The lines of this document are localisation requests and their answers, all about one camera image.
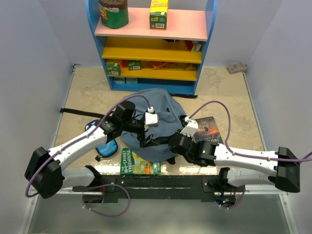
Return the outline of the blue student backpack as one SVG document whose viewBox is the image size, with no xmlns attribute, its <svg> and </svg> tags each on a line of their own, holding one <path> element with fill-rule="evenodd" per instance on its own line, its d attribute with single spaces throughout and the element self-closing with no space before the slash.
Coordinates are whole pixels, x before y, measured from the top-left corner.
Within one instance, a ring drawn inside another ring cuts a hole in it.
<svg viewBox="0 0 312 234">
<path fill-rule="evenodd" d="M 144 114 L 145 117 L 151 119 L 154 130 L 152 141 L 146 141 L 144 148 L 140 147 L 140 143 L 129 132 L 124 132 L 121 140 L 129 146 L 138 156 L 147 161 L 163 162 L 176 157 L 176 153 L 170 151 L 168 146 L 169 135 L 175 133 L 181 128 L 179 117 L 185 118 L 185 112 L 181 105 L 173 99 L 174 94 L 169 94 L 167 90 L 161 88 L 145 89 L 137 92 L 144 95 L 152 106 L 156 108 L 154 113 L 144 112 L 144 101 L 130 99 L 136 105 L 137 114 Z"/>
</svg>

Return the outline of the dark two cities book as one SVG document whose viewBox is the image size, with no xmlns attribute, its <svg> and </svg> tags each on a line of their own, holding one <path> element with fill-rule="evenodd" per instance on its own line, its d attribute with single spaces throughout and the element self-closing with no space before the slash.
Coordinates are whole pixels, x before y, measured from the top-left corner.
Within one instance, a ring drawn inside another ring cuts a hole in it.
<svg viewBox="0 0 312 234">
<path fill-rule="evenodd" d="M 194 134 L 195 142 L 208 141 L 223 144 L 214 117 L 198 118 L 196 121 L 198 123 L 198 129 Z"/>
</svg>

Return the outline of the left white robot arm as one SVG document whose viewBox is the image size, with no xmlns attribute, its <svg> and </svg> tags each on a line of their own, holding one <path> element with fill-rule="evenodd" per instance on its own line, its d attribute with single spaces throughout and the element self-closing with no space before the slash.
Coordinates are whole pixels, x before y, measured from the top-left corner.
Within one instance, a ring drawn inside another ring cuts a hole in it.
<svg viewBox="0 0 312 234">
<path fill-rule="evenodd" d="M 98 190 L 101 179 L 96 169 L 85 166 L 72 170 L 68 166 L 92 149 L 121 136 L 123 131 L 135 133 L 138 141 L 145 144 L 145 133 L 159 125 L 159 118 L 154 108 L 149 107 L 141 119 L 136 119 L 135 107 L 131 101 L 119 103 L 112 113 L 74 139 L 49 150 L 35 149 L 25 171 L 28 187 L 33 187 L 44 199 L 67 187 L 84 186 L 89 191 Z"/>
</svg>

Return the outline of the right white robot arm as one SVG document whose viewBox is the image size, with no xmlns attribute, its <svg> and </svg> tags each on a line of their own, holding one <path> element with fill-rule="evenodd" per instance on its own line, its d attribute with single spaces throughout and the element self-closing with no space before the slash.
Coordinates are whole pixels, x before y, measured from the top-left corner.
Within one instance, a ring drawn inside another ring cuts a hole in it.
<svg viewBox="0 0 312 234">
<path fill-rule="evenodd" d="M 300 192 L 300 163 L 286 147 L 279 147 L 276 152 L 227 148 L 207 141 L 195 143 L 191 137 L 176 133 L 169 140 L 169 149 L 188 163 L 225 167 L 212 184 L 224 192 L 248 184 L 273 184 L 285 192 Z"/>
</svg>

